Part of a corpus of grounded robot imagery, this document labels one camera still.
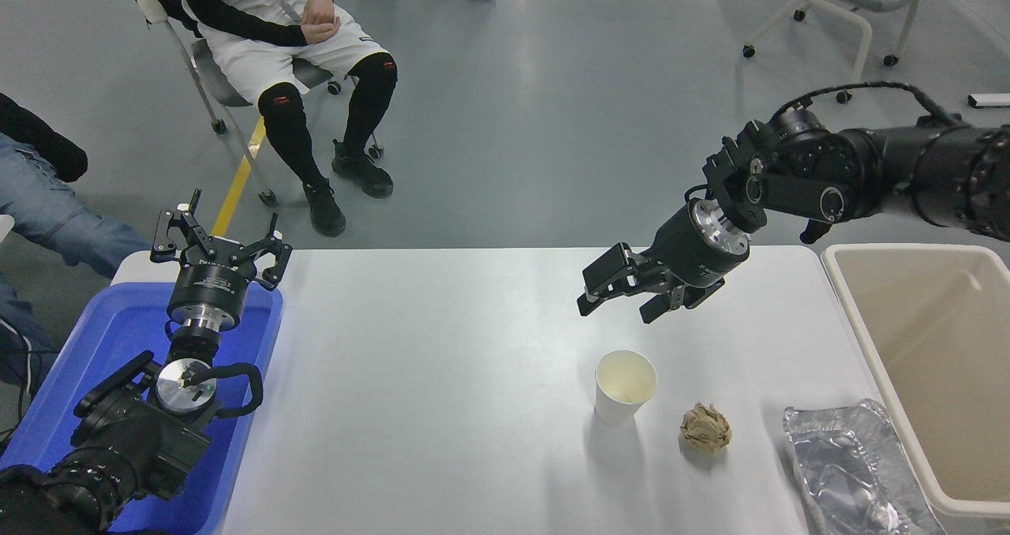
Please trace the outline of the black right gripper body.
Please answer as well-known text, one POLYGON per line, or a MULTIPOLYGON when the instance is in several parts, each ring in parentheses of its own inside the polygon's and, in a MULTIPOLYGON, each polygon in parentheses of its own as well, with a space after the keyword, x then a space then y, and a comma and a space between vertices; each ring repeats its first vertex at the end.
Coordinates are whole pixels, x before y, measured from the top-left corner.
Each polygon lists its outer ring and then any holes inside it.
POLYGON ((656 230, 649 258, 688 286, 710 287, 747 259, 747 233, 716 201, 690 201, 656 230))

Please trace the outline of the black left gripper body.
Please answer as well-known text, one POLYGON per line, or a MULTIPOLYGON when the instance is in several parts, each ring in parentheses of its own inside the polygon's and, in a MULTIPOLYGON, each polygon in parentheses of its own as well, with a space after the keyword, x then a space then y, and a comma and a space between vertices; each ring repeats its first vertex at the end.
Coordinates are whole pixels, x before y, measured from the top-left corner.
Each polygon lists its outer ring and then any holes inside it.
POLYGON ((239 316, 245 306, 250 281, 256 279, 256 266, 208 263, 183 263, 167 304, 167 313, 180 316, 190 306, 206 305, 220 309, 228 316, 239 316))

